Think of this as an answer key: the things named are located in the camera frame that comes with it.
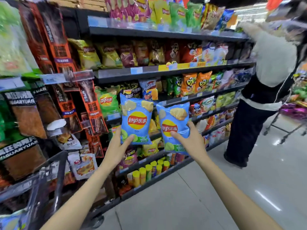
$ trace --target black shoe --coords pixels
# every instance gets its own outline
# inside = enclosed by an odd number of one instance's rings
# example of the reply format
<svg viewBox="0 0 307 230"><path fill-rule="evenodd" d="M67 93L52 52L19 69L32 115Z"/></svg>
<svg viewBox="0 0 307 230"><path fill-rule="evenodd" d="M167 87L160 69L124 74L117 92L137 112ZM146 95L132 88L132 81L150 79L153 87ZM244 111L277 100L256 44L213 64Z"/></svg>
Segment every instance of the black shoe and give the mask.
<svg viewBox="0 0 307 230"><path fill-rule="evenodd" d="M228 157L226 153L224 153L224 158L229 163L232 163L232 164L234 164L234 165L236 165L236 166L238 166L240 168L244 168L244 167L248 166L246 161L244 161L244 162L235 161L235 160L231 159L230 157Z"/></svg>

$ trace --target orange snack bag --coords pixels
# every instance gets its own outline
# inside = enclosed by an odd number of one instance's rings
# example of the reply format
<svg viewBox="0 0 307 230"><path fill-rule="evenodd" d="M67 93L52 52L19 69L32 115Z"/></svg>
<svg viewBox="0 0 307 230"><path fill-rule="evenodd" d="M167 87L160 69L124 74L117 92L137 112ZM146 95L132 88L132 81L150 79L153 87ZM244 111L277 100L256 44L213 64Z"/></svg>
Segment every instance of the orange snack bag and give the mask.
<svg viewBox="0 0 307 230"><path fill-rule="evenodd" d="M181 96L187 96L195 93L197 73L183 74L183 81L181 84Z"/></svg>
<svg viewBox="0 0 307 230"><path fill-rule="evenodd" d="M195 92L203 92L206 88L206 84L208 83L210 77L211 77L212 71L208 73L198 73L197 79L196 79L196 88Z"/></svg>

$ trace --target left hand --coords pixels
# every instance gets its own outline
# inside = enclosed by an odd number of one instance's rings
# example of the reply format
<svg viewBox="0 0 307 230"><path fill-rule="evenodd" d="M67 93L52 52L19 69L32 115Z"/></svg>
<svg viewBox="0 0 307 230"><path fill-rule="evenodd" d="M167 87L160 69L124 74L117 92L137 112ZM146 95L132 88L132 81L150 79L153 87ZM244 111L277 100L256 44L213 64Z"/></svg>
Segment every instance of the left hand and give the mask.
<svg viewBox="0 0 307 230"><path fill-rule="evenodd" d="M106 150L106 154L102 161L104 166L107 166L110 171L112 171L124 157L125 151L130 143L133 141L134 136L130 135L124 143L120 144L120 134L121 134L121 126L116 129L115 135L111 139L109 143L109 147Z"/></svg>

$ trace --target hand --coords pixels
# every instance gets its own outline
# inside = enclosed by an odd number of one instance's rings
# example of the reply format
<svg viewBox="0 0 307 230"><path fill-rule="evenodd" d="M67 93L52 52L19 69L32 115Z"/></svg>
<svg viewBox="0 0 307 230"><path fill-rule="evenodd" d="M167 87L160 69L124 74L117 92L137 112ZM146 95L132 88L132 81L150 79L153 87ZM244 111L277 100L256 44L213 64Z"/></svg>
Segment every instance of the hand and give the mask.
<svg viewBox="0 0 307 230"><path fill-rule="evenodd" d="M102 161L103 166L107 166L110 172L120 163L124 157L125 151L130 143L133 141L134 136L130 135L124 143L120 144L121 126L116 129L115 135L112 137L109 147Z"/></svg>
<svg viewBox="0 0 307 230"><path fill-rule="evenodd" d="M174 131L171 131L171 135L182 144L194 160L199 161L200 158L207 156L204 138L198 133L193 122L189 121L187 125L190 128L190 136L188 138L183 138Z"/></svg>

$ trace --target yellow lid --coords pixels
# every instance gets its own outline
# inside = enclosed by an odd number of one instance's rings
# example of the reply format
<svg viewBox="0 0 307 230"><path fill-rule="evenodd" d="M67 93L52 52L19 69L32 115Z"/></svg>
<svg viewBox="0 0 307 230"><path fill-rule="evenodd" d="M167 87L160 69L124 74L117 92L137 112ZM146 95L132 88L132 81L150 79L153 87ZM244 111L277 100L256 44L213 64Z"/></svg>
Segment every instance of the yellow lid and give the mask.
<svg viewBox="0 0 307 230"><path fill-rule="evenodd" d="M140 174L146 174L146 169L144 167L141 167L139 171L140 171Z"/></svg>
<svg viewBox="0 0 307 230"><path fill-rule="evenodd" d="M151 171L153 169L151 165L146 165L145 168L146 168L146 171Z"/></svg>
<svg viewBox="0 0 307 230"><path fill-rule="evenodd" d="M139 178L140 177L140 172L138 170L133 171L132 172L132 176L135 177L135 178Z"/></svg>
<svg viewBox="0 0 307 230"><path fill-rule="evenodd" d="M151 165L152 167L155 167L155 166L157 166L157 162L156 162L156 161L153 161L153 162L150 163L150 165Z"/></svg>
<svg viewBox="0 0 307 230"><path fill-rule="evenodd" d="M163 160L158 160L158 165L163 165Z"/></svg>
<svg viewBox="0 0 307 230"><path fill-rule="evenodd" d="M163 162L163 165L164 165L164 166L169 166L169 161L164 161L164 162Z"/></svg>

